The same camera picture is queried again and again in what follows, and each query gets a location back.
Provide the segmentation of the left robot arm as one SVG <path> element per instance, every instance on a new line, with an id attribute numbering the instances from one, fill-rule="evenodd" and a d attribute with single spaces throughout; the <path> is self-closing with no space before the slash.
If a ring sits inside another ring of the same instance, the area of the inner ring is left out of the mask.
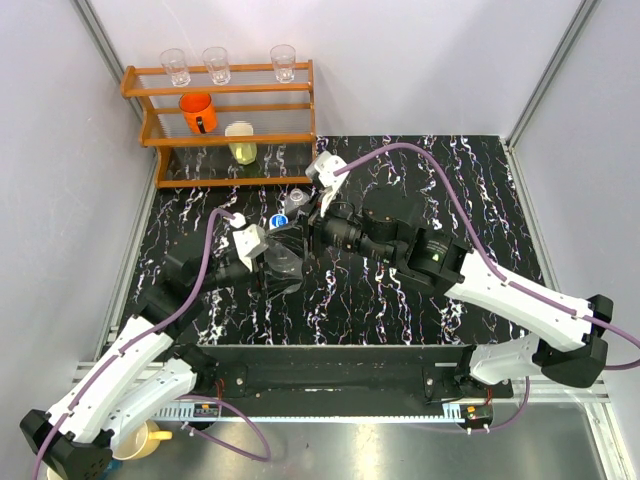
<path id="1" fill-rule="evenodd" d="M 63 479 L 97 479 L 118 447 L 158 410 L 188 395 L 211 398 L 233 393 L 242 364 L 222 363 L 178 338 L 201 312 L 201 294 L 250 286 L 270 296 L 302 282 L 300 256 L 247 231 L 233 235 L 219 259 L 174 249 L 163 283 L 148 291 L 139 313 L 85 377 L 48 410 L 30 410 L 20 429 L 36 456 Z"/>

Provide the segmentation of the labelled clear plastic bottle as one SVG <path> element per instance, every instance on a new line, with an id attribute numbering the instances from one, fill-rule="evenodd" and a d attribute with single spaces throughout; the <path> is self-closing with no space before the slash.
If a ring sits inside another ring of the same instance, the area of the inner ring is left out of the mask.
<path id="1" fill-rule="evenodd" d="M 300 188 L 293 188 L 287 195 L 284 203 L 284 214 L 289 215 L 297 208 L 305 205 L 310 199 L 308 193 Z"/>

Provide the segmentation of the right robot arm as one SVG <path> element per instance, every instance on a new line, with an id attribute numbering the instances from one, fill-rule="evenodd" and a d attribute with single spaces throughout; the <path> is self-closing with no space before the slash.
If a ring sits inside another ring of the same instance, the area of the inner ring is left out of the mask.
<path id="1" fill-rule="evenodd" d="M 411 206 L 372 193 L 359 212 L 344 215 L 318 196 L 274 215 L 269 229 L 277 244 L 301 259 L 335 247 L 388 264 L 404 286 L 473 304 L 527 329 L 522 339 L 466 348 L 453 374 L 463 395 L 536 374 L 575 388 L 593 385 L 606 366 L 609 298 L 566 296 L 510 272 L 481 247 L 412 221 Z"/>

